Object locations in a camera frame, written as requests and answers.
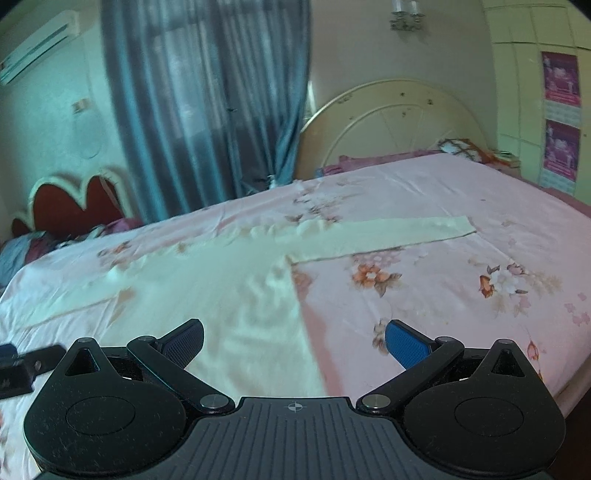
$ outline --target poster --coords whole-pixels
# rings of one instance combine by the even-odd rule
[[[581,106],[579,65],[575,55],[542,52],[546,100]]]
[[[579,65],[575,55],[547,51],[542,65],[546,133],[540,184],[573,195],[581,137]]]
[[[544,168],[575,181],[579,166],[581,130],[570,125],[546,120]]]

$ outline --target red headboard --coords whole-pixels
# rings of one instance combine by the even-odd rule
[[[28,212],[15,215],[12,234],[45,231],[62,239],[133,216],[122,186],[111,171],[90,177],[80,188],[62,177],[40,180],[31,192]]]

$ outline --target sheer curtain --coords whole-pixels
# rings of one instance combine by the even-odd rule
[[[102,29],[145,221],[292,181],[309,0],[103,0]]]

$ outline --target blue gripper pad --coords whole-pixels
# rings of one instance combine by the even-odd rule
[[[424,360],[430,353],[429,346],[403,330],[394,322],[386,325],[386,348],[406,370]]]

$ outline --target ridged black surface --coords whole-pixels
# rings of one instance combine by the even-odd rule
[[[39,480],[57,478],[44,474]],[[361,416],[344,398],[246,398],[239,410],[228,416],[199,420],[187,441],[169,458],[126,478],[457,480],[460,477],[440,472],[416,457],[389,420]],[[539,473],[528,480],[551,478]]]

